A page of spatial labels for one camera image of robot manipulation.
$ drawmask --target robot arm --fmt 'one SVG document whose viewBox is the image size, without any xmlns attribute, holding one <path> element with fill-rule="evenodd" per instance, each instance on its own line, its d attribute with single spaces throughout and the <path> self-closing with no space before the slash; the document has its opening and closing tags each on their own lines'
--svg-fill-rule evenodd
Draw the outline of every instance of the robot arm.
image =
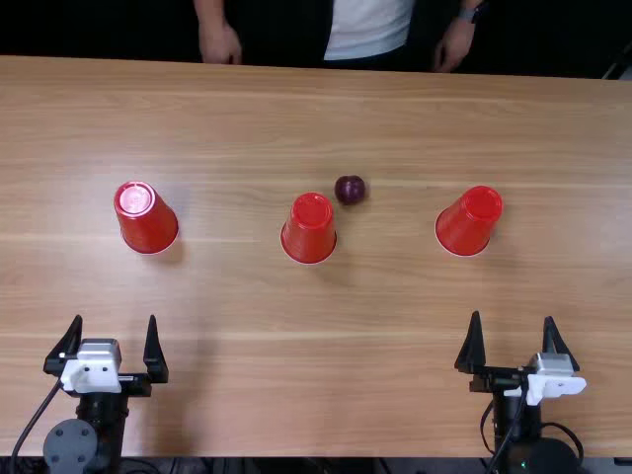
<svg viewBox="0 0 632 474">
<path fill-rule="evenodd" d="M 559 424 L 543 424 L 540 402 L 544 398 L 575 395 L 586 387 L 586 381 L 574 375 L 580 366 L 550 316 L 544 320 L 543 333 L 542 352 L 528 365 L 487 366 L 481 317 L 478 311 L 472 314 L 454 367 L 473 375 L 471 392 L 491 393 L 493 397 L 496 449 L 488 473 L 576 474 L 581 464 L 567 444 L 541 436 L 547 426 L 558 427 L 567 434 L 572 432 Z M 579 440 L 574 435 L 571 438 L 582 458 Z"/>
<path fill-rule="evenodd" d="M 77 419 L 55 426 L 44 442 L 51 474 L 118 472 L 129 397 L 149 397 L 153 383 L 167 383 L 169 368 L 160 347 L 156 318 L 149 318 L 143 361 L 147 373 L 119 373 L 115 339 L 81 340 L 81 316 L 44 362 L 63 391 L 79 398 Z"/>
</svg>

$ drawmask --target white t-shirt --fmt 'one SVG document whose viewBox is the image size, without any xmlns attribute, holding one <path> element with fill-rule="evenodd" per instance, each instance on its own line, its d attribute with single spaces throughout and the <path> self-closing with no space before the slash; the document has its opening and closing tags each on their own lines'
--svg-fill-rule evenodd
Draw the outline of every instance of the white t-shirt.
<svg viewBox="0 0 632 474">
<path fill-rule="evenodd" d="M 415 0 L 335 0 L 325 60 L 383 54 L 406 43 Z"/>
</svg>

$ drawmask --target red cup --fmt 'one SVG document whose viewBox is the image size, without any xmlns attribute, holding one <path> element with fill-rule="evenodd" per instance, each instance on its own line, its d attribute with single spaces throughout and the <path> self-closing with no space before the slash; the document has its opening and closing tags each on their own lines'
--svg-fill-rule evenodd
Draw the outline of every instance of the red cup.
<svg viewBox="0 0 632 474">
<path fill-rule="evenodd" d="M 439 215 L 434 225 L 436 238 L 454 255 L 476 255 L 487 247 L 502 213 L 501 195 L 487 186 L 477 186 Z"/>
<path fill-rule="evenodd" d="M 130 181 L 118 188 L 115 210 L 125 243 L 141 254 L 156 254 L 178 235 L 178 219 L 147 183 Z"/>
<path fill-rule="evenodd" d="M 318 193 L 299 196 L 280 231 L 285 252 L 301 264 L 317 264 L 331 255 L 336 247 L 334 209 Z"/>
</svg>

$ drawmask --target dark red fruit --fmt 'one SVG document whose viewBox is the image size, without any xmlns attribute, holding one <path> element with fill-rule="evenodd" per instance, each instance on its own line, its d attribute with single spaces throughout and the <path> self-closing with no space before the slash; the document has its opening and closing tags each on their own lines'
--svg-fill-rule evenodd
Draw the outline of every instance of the dark red fruit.
<svg viewBox="0 0 632 474">
<path fill-rule="evenodd" d="M 366 185 L 360 176 L 341 176 L 336 182 L 334 193 L 342 204 L 357 204 L 364 199 Z"/>
</svg>

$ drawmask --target table surface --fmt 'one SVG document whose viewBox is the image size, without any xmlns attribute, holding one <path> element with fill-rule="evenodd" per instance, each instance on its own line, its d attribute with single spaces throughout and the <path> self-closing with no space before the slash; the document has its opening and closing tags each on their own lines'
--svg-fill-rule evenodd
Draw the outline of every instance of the table surface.
<svg viewBox="0 0 632 474">
<path fill-rule="evenodd" d="M 132 371 L 153 313 L 171 378 L 130 401 L 126 454 L 484 455 L 490 397 L 453 369 L 479 309 L 496 365 L 554 316 L 589 385 L 544 419 L 630 455 L 631 127 L 629 83 L 0 58 L 0 451 L 75 314 Z M 296 264 L 293 200 L 345 174 L 370 198 L 335 203 L 336 251 Z M 127 180 L 175 209 L 170 252 L 121 241 Z M 478 184 L 506 209 L 456 258 L 435 218 Z M 76 404 L 57 395 L 23 453 Z"/>
</svg>

